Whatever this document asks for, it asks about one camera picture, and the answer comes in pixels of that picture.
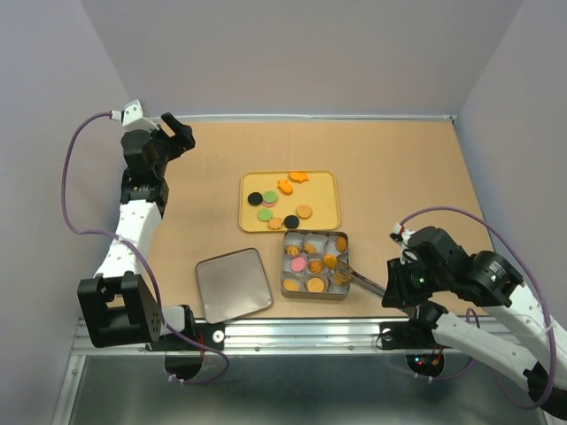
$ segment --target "pink cookie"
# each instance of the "pink cookie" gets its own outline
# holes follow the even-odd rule
[[[296,257],[291,261],[290,268],[292,272],[301,273],[306,265],[307,261],[303,257]]]

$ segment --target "round cookie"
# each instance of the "round cookie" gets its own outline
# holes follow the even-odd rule
[[[311,273],[321,273],[324,269],[324,265],[322,264],[322,261],[320,261],[319,259],[314,259],[313,261],[311,261],[309,263],[309,271]]]
[[[291,261],[290,269],[292,272],[301,273],[305,270],[305,266],[307,265],[307,260],[303,257],[296,257]]]
[[[298,228],[299,219],[295,215],[288,215],[285,220],[283,220],[283,225],[287,228]]]
[[[339,252],[346,252],[346,248],[348,248],[348,243],[346,238],[343,236],[339,236],[335,241],[335,246]]]
[[[268,221],[268,227],[271,228],[272,230],[279,230],[280,228],[282,228],[283,224],[284,221],[279,217],[272,217]]]
[[[307,290],[309,292],[323,292],[325,290],[325,282],[318,277],[307,281]]]
[[[303,244],[303,251],[305,254],[316,254],[317,249],[309,242]]]
[[[299,255],[299,253],[301,252],[297,245],[287,245],[285,248],[283,248],[283,251],[287,255]]]
[[[322,258],[322,262],[325,263],[325,266],[332,270],[337,266],[337,257],[327,254]]]
[[[299,290],[299,284],[293,279],[285,279],[282,286],[285,290]]]
[[[262,195],[262,198],[264,199],[264,202],[266,204],[273,204],[277,201],[277,193],[275,193],[273,190],[269,190]]]
[[[258,211],[258,220],[268,221],[274,214],[268,208],[262,208]]]
[[[260,192],[252,192],[250,195],[248,195],[248,204],[250,204],[251,206],[260,205],[263,200],[264,198],[262,197],[262,194]]]
[[[295,209],[295,213],[303,220],[308,219],[313,214],[313,210],[309,205],[300,205]]]

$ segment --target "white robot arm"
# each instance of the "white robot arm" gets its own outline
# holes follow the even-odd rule
[[[151,239],[166,210],[167,163],[195,147],[191,127],[170,113],[161,116],[173,135],[144,116],[139,101],[124,111],[112,111],[126,133],[120,143],[127,168],[122,175],[120,218],[103,264],[92,279],[80,282],[77,294],[82,314],[96,347],[155,342],[169,333],[165,324],[183,330],[187,307],[160,308],[144,281],[144,268],[128,241],[146,257]],[[122,297],[124,306],[109,306]]]

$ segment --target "metal floor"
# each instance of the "metal floor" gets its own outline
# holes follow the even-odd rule
[[[219,362],[207,356],[208,372],[218,370]],[[447,354],[446,373],[465,362],[461,354]],[[431,384],[415,379],[404,365],[399,354],[241,356],[232,358],[219,382],[182,387],[167,381],[160,356],[93,356],[86,359],[69,423],[546,423],[540,410],[512,406],[482,365],[453,381]],[[513,384],[509,387],[527,401]]]

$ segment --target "yellow tray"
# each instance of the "yellow tray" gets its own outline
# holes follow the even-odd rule
[[[340,224],[340,211],[338,209],[337,181],[335,175],[326,170],[306,171],[308,182],[295,183],[289,179],[290,171],[252,171],[245,174],[240,182],[240,212],[238,222],[245,232],[284,232],[282,226],[279,230],[271,230],[268,224],[258,220],[256,214],[262,204],[252,206],[248,204],[248,195],[252,192],[264,193],[273,190],[277,193],[277,204],[271,208],[274,217],[282,220],[288,215],[295,214],[298,205],[306,204],[313,209],[313,215],[307,220],[299,220],[301,229],[332,230]],[[284,195],[277,188],[280,179],[287,180],[293,186],[291,195]]]

